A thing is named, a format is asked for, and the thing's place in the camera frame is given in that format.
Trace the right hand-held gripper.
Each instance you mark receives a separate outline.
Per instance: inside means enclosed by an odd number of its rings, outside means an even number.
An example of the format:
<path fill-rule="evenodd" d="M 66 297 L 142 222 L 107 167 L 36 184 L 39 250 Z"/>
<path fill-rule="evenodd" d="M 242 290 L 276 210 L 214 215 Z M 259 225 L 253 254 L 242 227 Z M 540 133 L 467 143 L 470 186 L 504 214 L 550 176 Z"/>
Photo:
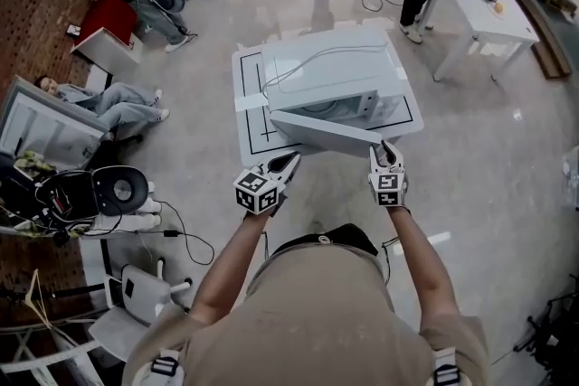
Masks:
<path fill-rule="evenodd" d="M 383 168 L 381 164 L 383 150 L 388 168 Z M 404 207 L 408 182 L 402 153 L 393 144 L 383 140 L 382 145 L 370 146 L 369 160 L 368 181 L 375 202 L 385 208 Z"/>

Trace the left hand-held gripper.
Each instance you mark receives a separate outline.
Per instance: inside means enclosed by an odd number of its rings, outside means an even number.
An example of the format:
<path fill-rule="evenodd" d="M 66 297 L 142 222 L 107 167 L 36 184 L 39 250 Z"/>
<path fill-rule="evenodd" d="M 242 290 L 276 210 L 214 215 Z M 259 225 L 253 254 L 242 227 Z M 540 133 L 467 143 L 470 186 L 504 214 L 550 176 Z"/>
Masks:
<path fill-rule="evenodd" d="M 270 211 L 273 216 L 286 201 L 286 184 L 292 180 L 300 162 L 299 152 L 283 151 L 244 169 L 233 182 L 237 204 L 249 214 Z"/>

